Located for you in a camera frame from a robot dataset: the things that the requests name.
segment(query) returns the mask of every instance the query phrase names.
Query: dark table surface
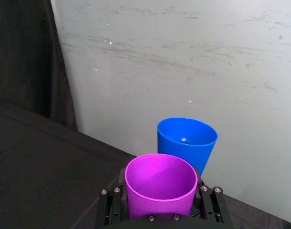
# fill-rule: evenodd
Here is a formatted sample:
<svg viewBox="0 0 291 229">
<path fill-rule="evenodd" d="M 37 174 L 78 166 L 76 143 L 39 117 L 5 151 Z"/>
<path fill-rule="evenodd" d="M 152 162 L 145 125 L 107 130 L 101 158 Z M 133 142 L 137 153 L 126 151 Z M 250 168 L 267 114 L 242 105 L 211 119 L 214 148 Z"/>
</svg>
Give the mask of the dark table surface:
<svg viewBox="0 0 291 229">
<path fill-rule="evenodd" d="M 133 157 L 0 102 L 0 229 L 93 229 L 98 192 L 111 187 Z M 235 228 L 291 229 L 280 218 L 225 199 Z"/>
</svg>

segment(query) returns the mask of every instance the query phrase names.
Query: bolt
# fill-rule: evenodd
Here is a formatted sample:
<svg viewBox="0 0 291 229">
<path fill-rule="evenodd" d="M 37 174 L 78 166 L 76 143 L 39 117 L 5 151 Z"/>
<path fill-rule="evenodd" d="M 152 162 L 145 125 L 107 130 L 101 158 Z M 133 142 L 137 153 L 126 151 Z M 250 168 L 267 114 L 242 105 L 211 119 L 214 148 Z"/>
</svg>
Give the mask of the bolt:
<svg viewBox="0 0 291 229">
<path fill-rule="evenodd" d="M 219 187 L 215 187 L 214 191 L 217 192 L 217 193 L 220 193 L 222 190 Z"/>
<path fill-rule="evenodd" d="M 205 185 L 203 185 L 203 186 L 201 187 L 201 190 L 203 190 L 203 191 L 207 191 L 208 188 L 207 188 Z"/>
<path fill-rule="evenodd" d="M 105 194 L 107 194 L 107 190 L 104 188 L 104 189 L 101 190 L 100 193 L 101 193 L 101 195 L 105 195 Z"/>
<path fill-rule="evenodd" d="M 148 219 L 149 219 L 149 221 L 154 221 L 155 220 L 155 216 L 153 216 L 153 215 L 150 215 L 149 217 L 148 217 Z"/>
<path fill-rule="evenodd" d="M 120 190 L 121 190 L 121 189 L 120 189 L 119 187 L 115 187 L 114 192 L 115 192 L 115 193 L 118 193 L 118 192 L 120 192 Z"/>
<path fill-rule="evenodd" d="M 179 221 L 180 220 L 180 216 L 178 214 L 173 215 L 173 220 L 175 221 Z"/>
</svg>

